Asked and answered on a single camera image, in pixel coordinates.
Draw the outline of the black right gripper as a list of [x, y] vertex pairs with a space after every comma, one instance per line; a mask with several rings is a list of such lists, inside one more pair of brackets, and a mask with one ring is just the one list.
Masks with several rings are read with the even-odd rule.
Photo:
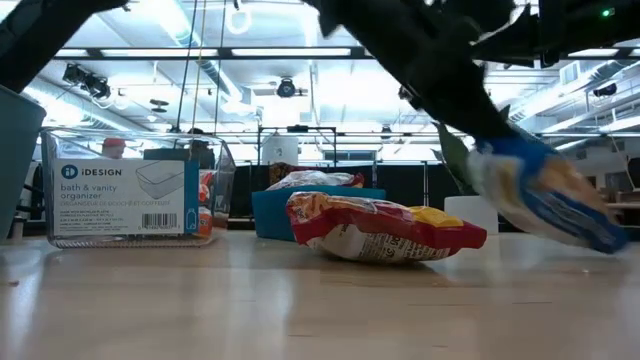
[[512, 1], [309, 0], [323, 36], [342, 27], [415, 108], [480, 139], [515, 137], [484, 89], [472, 44], [506, 25]]

